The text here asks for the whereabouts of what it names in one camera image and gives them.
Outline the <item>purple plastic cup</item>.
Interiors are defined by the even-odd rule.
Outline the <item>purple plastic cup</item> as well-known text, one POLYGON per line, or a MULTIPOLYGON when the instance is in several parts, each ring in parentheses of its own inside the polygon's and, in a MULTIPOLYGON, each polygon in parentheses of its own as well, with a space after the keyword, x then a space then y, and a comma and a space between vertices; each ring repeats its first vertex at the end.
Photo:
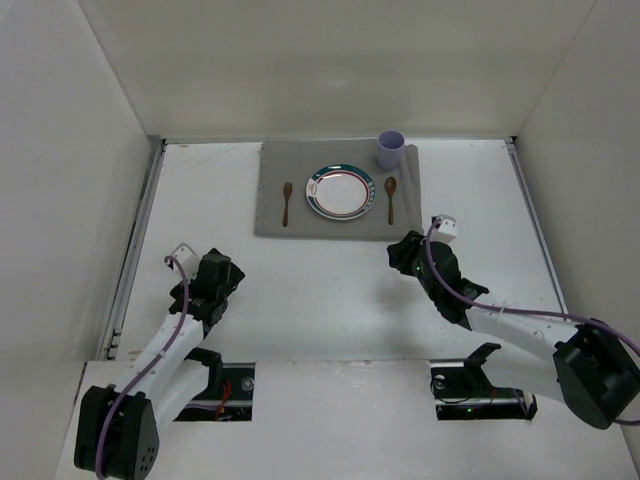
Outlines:
POLYGON ((377 164, 384 171, 393 170, 404 157, 405 138, 395 130, 379 134, 377 139, 377 164))

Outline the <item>brown wooden fork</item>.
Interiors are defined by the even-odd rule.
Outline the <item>brown wooden fork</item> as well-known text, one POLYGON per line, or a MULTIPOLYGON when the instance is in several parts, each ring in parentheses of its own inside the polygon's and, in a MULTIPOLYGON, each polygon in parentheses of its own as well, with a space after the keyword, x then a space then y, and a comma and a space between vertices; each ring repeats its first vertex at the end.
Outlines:
POLYGON ((287 227, 289 222, 289 201, 293 192, 293 184, 286 182, 283 187, 284 211, 282 217, 282 226, 287 227))

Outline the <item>brown wooden spoon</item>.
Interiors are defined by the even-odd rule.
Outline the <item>brown wooden spoon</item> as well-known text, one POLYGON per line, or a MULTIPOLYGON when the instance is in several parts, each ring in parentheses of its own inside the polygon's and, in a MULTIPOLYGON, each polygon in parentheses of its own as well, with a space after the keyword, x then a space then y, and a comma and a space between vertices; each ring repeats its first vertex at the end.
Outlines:
POLYGON ((394 194, 397 189, 397 180, 393 176, 389 176, 385 179, 384 182, 384 190, 387 194, 388 201, 388 210, 387 210, 387 221, 389 225, 393 225, 395 223, 395 211, 394 211, 394 194))

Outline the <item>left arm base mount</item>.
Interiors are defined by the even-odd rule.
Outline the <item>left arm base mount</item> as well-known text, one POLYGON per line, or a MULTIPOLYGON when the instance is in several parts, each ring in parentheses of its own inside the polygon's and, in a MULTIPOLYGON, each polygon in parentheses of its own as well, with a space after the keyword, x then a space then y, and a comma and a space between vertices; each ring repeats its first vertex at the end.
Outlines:
POLYGON ((255 364, 230 363, 222 369, 216 387, 197 395, 176 422, 248 422, 252 419, 255 364))

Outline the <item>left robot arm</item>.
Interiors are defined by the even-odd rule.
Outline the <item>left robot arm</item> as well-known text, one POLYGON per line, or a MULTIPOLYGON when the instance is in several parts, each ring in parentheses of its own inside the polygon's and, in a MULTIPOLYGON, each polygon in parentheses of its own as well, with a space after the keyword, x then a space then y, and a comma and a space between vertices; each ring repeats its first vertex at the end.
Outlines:
POLYGON ((80 407, 74 466, 98 479, 145 479, 162 432, 185 410, 220 416, 237 386, 220 353, 202 343, 245 275, 217 249, 180 244, 164 259, 180 280, 157 333, 114 382, 92 386, 80 407))

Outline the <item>grey cloth placemat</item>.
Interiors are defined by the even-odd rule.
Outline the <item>grey cloth placemat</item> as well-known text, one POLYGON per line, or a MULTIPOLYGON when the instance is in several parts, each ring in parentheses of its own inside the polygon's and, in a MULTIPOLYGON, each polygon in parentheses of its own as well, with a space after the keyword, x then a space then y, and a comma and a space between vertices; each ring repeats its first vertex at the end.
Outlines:
POLYGON ((260 237, 396 242, 423 230, 419 151, 405 147, 394 170, 377 165, 375 139, 268 141, 260 150, 254 233, 260 237), (372 206, 352 220, 315 212, 307 200, 312 175, 331 165, 351 165, 374 184, 372 206))

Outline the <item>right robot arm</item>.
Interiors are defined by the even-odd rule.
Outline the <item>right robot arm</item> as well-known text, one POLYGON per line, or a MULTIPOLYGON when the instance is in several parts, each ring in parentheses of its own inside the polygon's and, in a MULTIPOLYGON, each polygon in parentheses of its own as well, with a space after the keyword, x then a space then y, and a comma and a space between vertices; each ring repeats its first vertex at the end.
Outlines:
POLYGON ((639 347, 608 324, 560 312, 518 309, 495 300, 488 288, 464 278, 452 249, 409 232, 388 247, 391 268, 416 278, 438 313, 465 330, 493 336, 543 362, 522 372, 528 390, 563 402, 586 424, 622 424, 623 411, 639 395, 639 347))

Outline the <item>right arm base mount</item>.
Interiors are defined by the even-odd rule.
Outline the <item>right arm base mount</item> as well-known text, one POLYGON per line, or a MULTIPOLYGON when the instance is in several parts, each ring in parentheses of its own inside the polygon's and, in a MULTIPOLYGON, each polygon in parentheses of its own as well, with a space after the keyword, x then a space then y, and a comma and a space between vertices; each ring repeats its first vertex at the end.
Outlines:
POLYGON ((494 386, 483 367, 501 346, 485 343, 462 359, 430 363, 430 391, 439 421, 524 420, 538 412, 535 395, 494 386))

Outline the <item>white plate with green rim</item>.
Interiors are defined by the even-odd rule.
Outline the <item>white plate with green rim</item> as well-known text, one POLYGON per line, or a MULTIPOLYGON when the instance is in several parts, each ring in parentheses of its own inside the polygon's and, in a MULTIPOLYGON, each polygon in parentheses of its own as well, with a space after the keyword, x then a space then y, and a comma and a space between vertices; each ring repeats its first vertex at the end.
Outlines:
POLYGON ((366 214, 376 199, 376 186, 363 169, 350 164, 333 164, 313 173, 304 194, 318 215, 336 221, 349 221, 366 214))

